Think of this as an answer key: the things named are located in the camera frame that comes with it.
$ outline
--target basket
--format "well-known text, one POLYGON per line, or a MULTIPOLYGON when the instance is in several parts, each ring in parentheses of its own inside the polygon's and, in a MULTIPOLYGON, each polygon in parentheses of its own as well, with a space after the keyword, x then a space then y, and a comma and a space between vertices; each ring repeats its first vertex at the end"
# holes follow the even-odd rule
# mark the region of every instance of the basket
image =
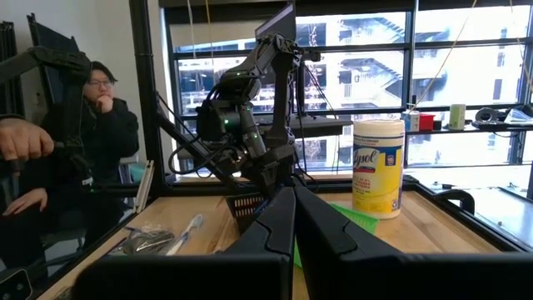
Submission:
MULTIPOLYGON (((359 227, 367 230, 369 233, 374 234, 376 226, 380 222, 379 219, 367 216, 364 213, 354 212, 349 208, 342 207, 336 204, 330 205, 335 208, 339 213, 342 213, 344 217, 349 218, 352 222, 359 225, 359 227)), ((294 243, 294 264, 301 268, 300 253, 298 252, 298 243, 296 240, 294 243)))
POLYGON ((243 234, 257 217, 265 210, 268 199, 259 192, 246 195, 226 197, 227 206, 237 221, 239 233, 243 234))

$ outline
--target black jacket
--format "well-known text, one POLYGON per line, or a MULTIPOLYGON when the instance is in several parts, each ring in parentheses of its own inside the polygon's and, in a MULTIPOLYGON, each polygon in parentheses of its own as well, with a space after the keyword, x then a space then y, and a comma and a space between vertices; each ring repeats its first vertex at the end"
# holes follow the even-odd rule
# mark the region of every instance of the black jacket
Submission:
MULTIPOLYGON (((54 141, 62 136, 64 109, 55 105, 42 121, 54 141)), ((139 150, 137 117, 127 109, 125 101, 114 98, 110 112, 99 113, 87 100, 82 106, 80 132, 85 148, 84 157, 89 162, 92 177, 96 183, 117 183, 118 164, 121 158, 134 155, 139 150)), ((34 188, 58 188, 79 184, 76 170, 64 157, 54 152, 27 163, 20 178, 20 192, 24 194, 34 188)))

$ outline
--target wooden tabletop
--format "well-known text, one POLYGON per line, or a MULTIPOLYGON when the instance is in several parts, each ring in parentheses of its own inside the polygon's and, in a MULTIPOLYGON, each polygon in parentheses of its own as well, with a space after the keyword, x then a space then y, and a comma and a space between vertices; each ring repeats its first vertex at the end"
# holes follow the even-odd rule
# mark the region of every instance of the wooden tabletop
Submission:
MULTIPOLYGON (((497 253, 487 241, 442 212, 416 192, 403 192, 400 216, 382 220, 376 236, 405 253, 497 253)), ((322 199, 351 206, 350 193, 320 194, 322 199)), ((162 197, 147 207, 128 224, 130 227, 160 225, 176 234, 198 213, 205 222, 180 250, 179 255, 209 254, 223 250, 238 239, 237 226, 223 197, 162 197)), ((54 299, 73 285, 76 276, 90 263, 110 251, 129 234, 121 230, 91 253, 65 277, 48 289, 39 299, 54 299)), ((303 272, 295 267, 293 299, 308 299, 303 272)))

